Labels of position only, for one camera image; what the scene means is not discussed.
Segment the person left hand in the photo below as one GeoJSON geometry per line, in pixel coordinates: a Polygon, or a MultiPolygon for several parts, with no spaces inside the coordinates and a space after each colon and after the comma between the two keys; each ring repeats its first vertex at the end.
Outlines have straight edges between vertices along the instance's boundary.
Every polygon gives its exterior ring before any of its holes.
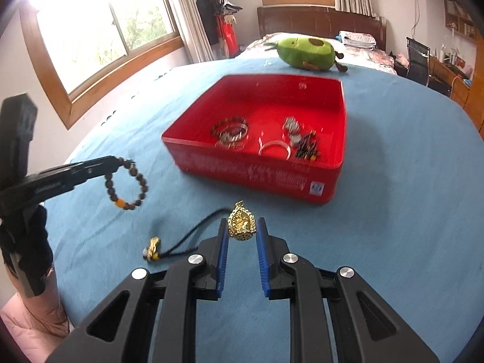
{"type": "Polygon", "coordinates": [[[16,293],[1,308],[1,318],[26,357],[32,362],[45,362],[70,334],[55,269],[47,273],[45,290],[37,297],[26,297],[17,277],[10,270],[7,275],[16,293]]]}

